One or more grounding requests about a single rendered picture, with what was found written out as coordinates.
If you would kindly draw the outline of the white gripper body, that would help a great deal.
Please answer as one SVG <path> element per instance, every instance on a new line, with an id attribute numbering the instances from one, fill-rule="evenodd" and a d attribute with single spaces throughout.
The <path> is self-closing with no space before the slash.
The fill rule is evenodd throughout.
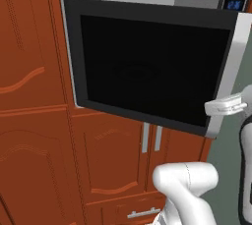
<path id="1" fill-rule="evenodd" d="M 237 93 L 206 102 L 205 112 L 208 116 L 228 116 L 243 111 L 247 106 L 247 96 L 243 93 Z"/>

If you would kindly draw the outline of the red-brown drawer front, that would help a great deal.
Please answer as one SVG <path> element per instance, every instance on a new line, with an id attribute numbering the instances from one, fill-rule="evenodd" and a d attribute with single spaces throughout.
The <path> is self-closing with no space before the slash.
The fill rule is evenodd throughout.
<path id="1" fill-rule="evenodd" d="M 87 225 L 148 225 L 154 221 L 157 213 L 133 219 L 128 219 L 127 214 L 146 211 L 151 207 L 162 210 L 164 204 L 165 197 L 158 192 L 88 203 Z"/>

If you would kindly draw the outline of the black microwave door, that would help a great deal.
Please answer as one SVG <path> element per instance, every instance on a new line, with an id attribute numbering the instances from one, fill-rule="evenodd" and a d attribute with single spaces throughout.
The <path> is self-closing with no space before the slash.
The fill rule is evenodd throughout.
<path id="1" fill-rule="evenodd" d="M 64 0 L 77 106 L 209 138 L 205 103 L 229 96 L 252 14 L 101 0 Z"/>

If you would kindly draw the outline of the large red-brown cupboard door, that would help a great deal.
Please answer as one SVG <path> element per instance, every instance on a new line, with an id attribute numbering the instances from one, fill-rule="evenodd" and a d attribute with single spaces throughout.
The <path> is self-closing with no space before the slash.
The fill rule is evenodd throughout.
<path id="1" fill-rule="evenodd" d="M 64 106 L 0 113 L 0 225 L 84 225 Z"/>

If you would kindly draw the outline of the tall red-brown cupboard door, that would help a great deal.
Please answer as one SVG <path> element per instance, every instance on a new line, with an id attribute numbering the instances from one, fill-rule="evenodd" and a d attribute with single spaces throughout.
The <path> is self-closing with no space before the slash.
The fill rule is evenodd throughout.
<path id="1" fill-rule="evenodd" d="M 48 0 L 0 0 L 0 109 L 63 102 Z"/>

